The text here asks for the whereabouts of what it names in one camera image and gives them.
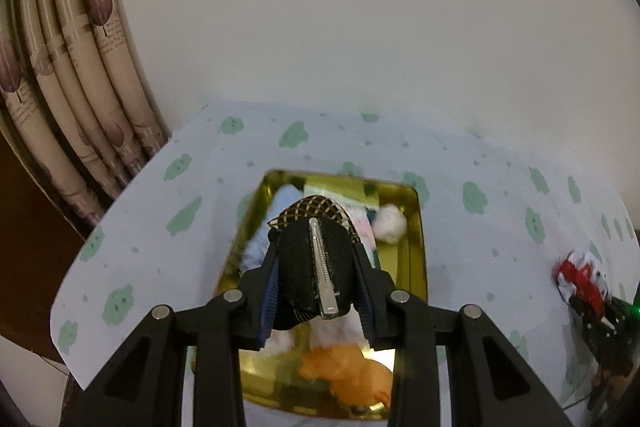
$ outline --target green spotted tablecloth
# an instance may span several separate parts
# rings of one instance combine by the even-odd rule
[[[559,164],[464,130],[223,100],[174,134],[69,269],[50,324],[80,385],[156,304],[180,311],[211,298],[252,193],[274,168],[412,184],[422,207],[430,303],[455,310],[479,304],[559,403],[588,393],[594,362],[551,271],[571,249],[591,250],[606,266],[613,294],[633,298],[640,251],[606,178],[578,160]],[[192,392],[188,375],[186,421]],[[335,423],[247,410],[248,425]],[[583,422],[584,404],[570,415]],[[449,412],[443,417],[450,425]]]

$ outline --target white wall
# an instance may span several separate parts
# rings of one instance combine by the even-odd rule
[[[607,171],[640,225],[634,0],[123,0],[170,128],[214,95],[408,108]]]
[[[66,374],[38,355],[0,337],[0,378],[22,414],[34,426],[57,427],[60,423],[68,370],[62,364],[55,365]]]

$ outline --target silver metal clip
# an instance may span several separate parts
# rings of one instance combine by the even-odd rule
[[[315,217],[309,219],[309,232],[311,234],[311,246],[314,250],[314,266],[316,268],[316,282],[320,298],[320,316],[324,319],[332,319],[338,316],[338,302],[335,299],[334,284],[329,276],[320,223]]]

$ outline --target red fabric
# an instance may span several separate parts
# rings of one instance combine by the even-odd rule
[[[575,284],[575,296],[589,303],[596,316],[601,319],[604,316],[604,302],[600,290],[591,282],[591,270],[590,264],[578,270],[570,261],[562,261],[559,272],[568,282]]]

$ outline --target golden tray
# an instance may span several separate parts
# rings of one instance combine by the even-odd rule
[[[350,176],[334,176],[314,172],[269,171],[255,191],[242,219],[238,235],[226,261],[216,295],[236,288],[240,279],[238,266],[245,245],[254,235],[267,213],[273,195],[286,184],[304,189],[306,182],[320,185],[359,201],[377,200],[393,203],[407,219],[407,233],[398,245],[378,243],[378,257],[383,270],[390,273],[396,286],[427,300],[426,250],[420,219],[420,203],[415,190],[402,184],[368,180]],[[253,351],[240,352],[242,396],[254,403],[282,411],[337,419],[383,420],[388,410],[376,404],[368,410],[354,411],[341,405],[329,392],[324,381],[307,381],[298,375],[301,354],[308,351],[308,324],[292,330],[295,347],[288,353],[271,357]],[[366,358],[375,359],[393,370],[394,350],[363,349]]]

